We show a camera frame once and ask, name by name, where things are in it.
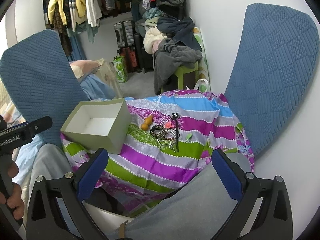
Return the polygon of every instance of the hand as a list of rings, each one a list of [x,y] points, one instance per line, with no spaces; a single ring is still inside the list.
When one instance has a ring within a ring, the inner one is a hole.
[[[18,166],[16,165],[15,162],[12,162],[12,165],[10,166],[8,170],[8,175],[10,178],[14,178],[17,176],[19,172]],[[5,204],[5,197],[4,195],[0,192],[0,204]],[[13,216],[16,220],[19,220],[23,217],[24,214],[24,203],[21,199],[21,187],[13,183],[13,193],[10,198],[7,200],[7,205],[11,209],[15,209],[13,212]]]

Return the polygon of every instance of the cardboard box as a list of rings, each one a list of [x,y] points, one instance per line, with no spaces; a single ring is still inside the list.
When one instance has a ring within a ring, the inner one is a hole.
[[[120,154],[132,116],[124,98],[80,102],[61,128],[71,141],[88,150]]]
[[[125,65],[125,58],[123,56],[116,57],[113,60],[113,65],[117,71],[118,83],[125,83],[128,80],[128,73]]]

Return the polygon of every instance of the curtain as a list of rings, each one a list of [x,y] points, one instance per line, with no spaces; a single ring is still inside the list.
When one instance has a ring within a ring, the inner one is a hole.
[[[87,57],[84,54],[78,35],[69,37],[69,39],[70,39],[72,50],[73,50],[70,56],[68,57],[69,62],[73,62],[76,60],[86,60]]]

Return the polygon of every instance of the blue textured panel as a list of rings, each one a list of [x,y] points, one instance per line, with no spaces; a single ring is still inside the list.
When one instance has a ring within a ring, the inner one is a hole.
[[[240,202],[243,197],[243,193],[241,182],[237,176],[234,174],[227,162],[223,159],[218,150],[214,150],[212,152],[211,159],[212,166],[216,170],[230,198]]]
[[[90,197],[102,172],[108,165],[109,155],[107,150],[102,150],[99,156],[90,165],[87,172],[82,176],[78,183],[77,198],[80,202]]]
[[[49,115],[52,128],[40,134],[61,146],[60,128],[80,101],[88,101],[78,83],[57,33],[45,30],[7,49],[0,76],[12,102],[28,121]]]
[[[289,7],[247,7],[225,96],[255,155],[281,131],[313,75],[319,34],[311,17]]]

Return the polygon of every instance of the gray suitcase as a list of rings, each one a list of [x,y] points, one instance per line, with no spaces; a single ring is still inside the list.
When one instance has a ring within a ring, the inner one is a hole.
[[[134,21],[119,22],[114,25],[119,49],[134,46]]]

